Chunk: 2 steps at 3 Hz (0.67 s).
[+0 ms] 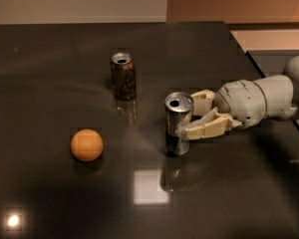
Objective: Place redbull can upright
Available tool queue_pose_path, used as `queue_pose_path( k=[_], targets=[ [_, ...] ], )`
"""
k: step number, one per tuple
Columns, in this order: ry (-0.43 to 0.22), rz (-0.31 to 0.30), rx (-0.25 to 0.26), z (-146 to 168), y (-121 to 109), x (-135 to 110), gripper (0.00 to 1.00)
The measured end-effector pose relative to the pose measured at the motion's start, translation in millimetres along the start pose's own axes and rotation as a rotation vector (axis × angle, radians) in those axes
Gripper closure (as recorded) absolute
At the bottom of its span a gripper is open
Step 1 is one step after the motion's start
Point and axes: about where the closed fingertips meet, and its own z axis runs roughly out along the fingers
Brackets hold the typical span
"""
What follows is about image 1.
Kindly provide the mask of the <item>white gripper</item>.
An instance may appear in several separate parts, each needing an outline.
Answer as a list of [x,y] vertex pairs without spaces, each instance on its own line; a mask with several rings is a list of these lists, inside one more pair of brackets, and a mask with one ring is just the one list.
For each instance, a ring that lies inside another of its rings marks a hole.
[[191,97],[193,114],[203,117],[178,127],[178,136],[185,140],[218,137],[236,127],[246,129],[259,124],[266,115],[264,93],[252,81],[227,83],[216,93],[203,90]]

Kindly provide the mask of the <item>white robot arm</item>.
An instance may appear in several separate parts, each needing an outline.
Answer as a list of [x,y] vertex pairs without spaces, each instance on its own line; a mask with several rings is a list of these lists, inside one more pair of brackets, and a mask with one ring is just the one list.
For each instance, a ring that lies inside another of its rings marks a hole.
[[280,75],[227,83],[217,92],[204,90],[192,98],[198,119],[176,131],[186,140],[217,137],[267,119],[299,120],[299,56]]

